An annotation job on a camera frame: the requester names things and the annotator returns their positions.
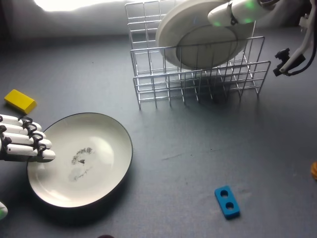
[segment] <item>robotic hand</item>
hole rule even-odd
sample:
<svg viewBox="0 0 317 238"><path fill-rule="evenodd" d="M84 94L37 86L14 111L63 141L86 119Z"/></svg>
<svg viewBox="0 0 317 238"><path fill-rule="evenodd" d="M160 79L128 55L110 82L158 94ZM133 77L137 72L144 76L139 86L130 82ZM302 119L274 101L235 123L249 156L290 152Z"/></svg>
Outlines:
<svg viewBox="0 0 317 238"><path fill-rule="evenodd" d="M47 163L55 159L42 127L28 117L0 115L0 160ZM0 202L0 220L8 213Z"/></svg>
<svg viewBox="0 0 317 238"><path fill-rule="evenodd" d="M236 24L246 24L254 22L268 13L274 8L280 0L230 0L229 2L220 5L213 9L208 14L208 21L213 26L234 26ZM290 49L279 51L275 57L282 61L276 69L273 70L275 76L281 74L292 76L305 71L313 62L317 51L317 17L316 4L317 0L310 0L312 10L309 15L301 18L300 26L306 28L305 38L301 46L289 57ZM306 59L303 53L311 46L311 41L314 42L313 54L305 67L300 70L289 72L296 68Z"/></svg>

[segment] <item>blue object with holes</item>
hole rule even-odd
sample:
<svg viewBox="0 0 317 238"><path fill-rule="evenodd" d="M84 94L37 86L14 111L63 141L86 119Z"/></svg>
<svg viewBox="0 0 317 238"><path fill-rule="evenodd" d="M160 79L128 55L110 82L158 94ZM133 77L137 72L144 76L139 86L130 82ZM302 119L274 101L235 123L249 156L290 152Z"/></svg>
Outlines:
<svg viewBox="0 0 317 238"><path fill-rule="evenodd" d="M232 219L240 215L239 205L229 186L217 188L214 194L226 219Z"/></svg>

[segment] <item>yellow object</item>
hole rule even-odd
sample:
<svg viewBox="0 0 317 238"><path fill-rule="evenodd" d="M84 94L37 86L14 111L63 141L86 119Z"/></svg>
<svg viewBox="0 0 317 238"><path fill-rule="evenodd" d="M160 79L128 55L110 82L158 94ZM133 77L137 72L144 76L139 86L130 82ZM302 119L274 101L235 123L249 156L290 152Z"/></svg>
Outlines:
<svg viewBox="0 0 317 238"><path fill-rule="evenodd" d="M314 162L311 167L311 173L314 179L317 180L317 162Z"/></svg>
<svg viewBox="0 0 317 238"><path fill-rule="evenodd" d="M23 93L20 93L15 89L6 95L4 100L25 114L30 113L36 107L36 102L34 99L24 95Z"/></svg>

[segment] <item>wire dish rack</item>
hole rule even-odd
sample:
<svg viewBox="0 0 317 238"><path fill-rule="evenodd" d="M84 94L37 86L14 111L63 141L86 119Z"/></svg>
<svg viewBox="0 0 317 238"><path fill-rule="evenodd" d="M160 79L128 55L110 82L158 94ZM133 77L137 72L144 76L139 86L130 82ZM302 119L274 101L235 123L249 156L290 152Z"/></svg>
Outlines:
<svg viewBox="0 0 317 238"><path fill-rule="evenodd" d="M172 98L194 97L199 102L203 97L214 101L227 100L231 92L237 92L240 99L245 90L254 90L256 95L261 92L270 61L259 61L264 37L251 37L242 39L245 42L243 50L230 59L228 51L227 62L216 67L198 69L199 47L216 47L215 43L157 47L155 41L156 31L161 20L176 5L176 0L152 0L146 2L133 2L125 5L128 18L130 51L134 70L133 83L139 108L144 101L155 101ZM221 42L232 44L236 41ZM185 48L195 48L196 68L188 70L170 64L165 52L175 50L182 52Z"/></svg>

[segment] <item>plate in dish rack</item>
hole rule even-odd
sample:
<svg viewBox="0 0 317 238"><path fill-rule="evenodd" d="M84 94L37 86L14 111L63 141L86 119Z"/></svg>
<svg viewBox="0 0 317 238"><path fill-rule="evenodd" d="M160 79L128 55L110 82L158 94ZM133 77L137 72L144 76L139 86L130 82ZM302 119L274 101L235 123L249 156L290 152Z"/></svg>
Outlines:
<svg viewBox="0 0 317 238"><path fill-rule="evenodd" d="M160 23L156 33L158 47L166 60L185 69L206 69L234 58L252 37L253 23L230 27L212 26L208 13L225 0L187 0L173 8ZM191 47L177 47L208 44Z"/></svg>
<svg viewBox="0 0 317 238"><path fill-rule="evenodd" d="M108 195L123 180L133 154L131 138L115 119L97 113L63 118L45 134L55 160L28 163L31 188L45 202L81 207Z"/></svg>

